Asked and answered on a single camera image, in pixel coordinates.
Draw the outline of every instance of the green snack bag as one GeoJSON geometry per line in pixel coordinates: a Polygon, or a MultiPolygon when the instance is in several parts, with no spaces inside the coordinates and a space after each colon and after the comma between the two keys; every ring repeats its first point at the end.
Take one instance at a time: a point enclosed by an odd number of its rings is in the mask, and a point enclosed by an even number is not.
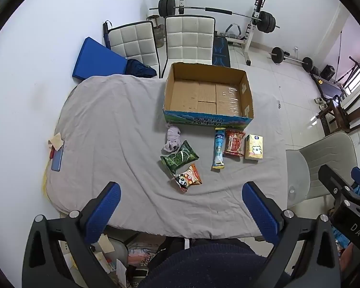
{"type": "Polygon", "coordinates": [[[174,174],[176,170],[188,162],[195,161],[199,159],[199,156],[193,151],[189,146],[188,142],[185,140],[181,144],[179,151],[175,154],[170,154],[169,156],[160,156],[161,161],[168,169],[174,174]]]}

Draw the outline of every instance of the red food package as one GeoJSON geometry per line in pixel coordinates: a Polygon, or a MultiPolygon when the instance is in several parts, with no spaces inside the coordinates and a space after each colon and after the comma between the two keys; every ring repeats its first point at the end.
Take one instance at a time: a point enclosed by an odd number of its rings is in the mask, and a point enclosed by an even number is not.
{"type": "Polygon", "coordinates": [[[235,155],[243,157],[243,150],[241,148],[241,140],[245,136],[243,131],[226,130],[225,135],[228,136],[228,140],[225,142],[226,148],[224,154],[235,155]]]}

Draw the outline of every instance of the weight plate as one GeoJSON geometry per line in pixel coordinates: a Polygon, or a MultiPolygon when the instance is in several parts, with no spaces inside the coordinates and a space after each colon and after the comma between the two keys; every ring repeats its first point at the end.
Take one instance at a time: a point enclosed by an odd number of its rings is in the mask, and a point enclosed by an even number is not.
{"type": "Polygon", "coordinates": [[[311,72],[312,69],[313,69],[313,61],[312,61],[312,59],[310,59],[309,57],[304,57],[302,62],[306,63],[306,64],[302,64],[302,67],[304,68],[304,70],[306,72],[311,72]]]}
{"type": "Polygon", "coordinates": [[[167,1],[168,0],[160,0],[158,2],[158,14],[161,17],[167,17],[167,1]]]}
{"type": "Polygon", "coordinates": [[[176,9],[176,2],[175,0],[167,0],[167,16],[175,15],[176,9]]]}
{"type": "Polygon", "coordinates": [[[265,32],[270,25],[270,14],[264,11],[261,11],[259,14],[259,22],[257,23],[257,29],[261,32],[265,32]]]}
{"type": "Polygon", "coordinates": [[[271,55],[272,60],[275,64],[280,64],[284,60],[284,52],[281,48],[278,47],[273,48],[272,54],[276,54],[276,55],[271,55]]]}
{"type": "Polygon", "coordinates": [[[162,17],[162,4],[163,0],[159,0],[158,2],[158,15],[162,17]]]}
{"type": "Polygon", "coordinates": [[[270,25],[268,26],[267,30],[265,31],[265,33],[270,33],[273,32],[275,30],[276,27],[276,20],[275,18],[272,16],[271,13],[270,14],[270,25]]]}

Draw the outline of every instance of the smartphone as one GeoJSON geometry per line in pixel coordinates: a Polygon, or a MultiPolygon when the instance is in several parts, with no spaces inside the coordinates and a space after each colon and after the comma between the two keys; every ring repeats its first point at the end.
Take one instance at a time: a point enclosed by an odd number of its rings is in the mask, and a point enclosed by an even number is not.
{"type": "Polygon", "coordinates": [[[52,165],[51,169],[53,171],[60,171],[61,167],[61,159],[62,159],[62,151],[64,150],[64,143],[60,147],[58,151],[55,151],[53,158],[52,158],[52,165]]]}

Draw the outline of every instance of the white chair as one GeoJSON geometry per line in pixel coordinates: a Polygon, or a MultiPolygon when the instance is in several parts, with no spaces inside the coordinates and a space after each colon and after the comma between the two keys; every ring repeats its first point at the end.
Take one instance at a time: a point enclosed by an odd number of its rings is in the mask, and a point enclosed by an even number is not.
{"type": "Polygon", "coordinates": [[[327,164],[349,185],[350,172],[357,166],[356,152],[350,136],[344,132],[332,133],[301,148],[286,150],[288,174],[288,208],[304,201],[329,194],[319,181],[318,172],[327,164]]]}
{"type": "Polygon", "coordinates": [[[165,18],[167,75],[175,62],[212,65],[213,34],[216,20],[209,16],[174,15],[165,18]]]}
{"type": "Polygon", "coordinates": [[[109,46],[115,53],[137,59],[151,66],[160,77],[160,62],[155,42],[154,25],[151,21],[141,21],[108,30],[109,46]]]}

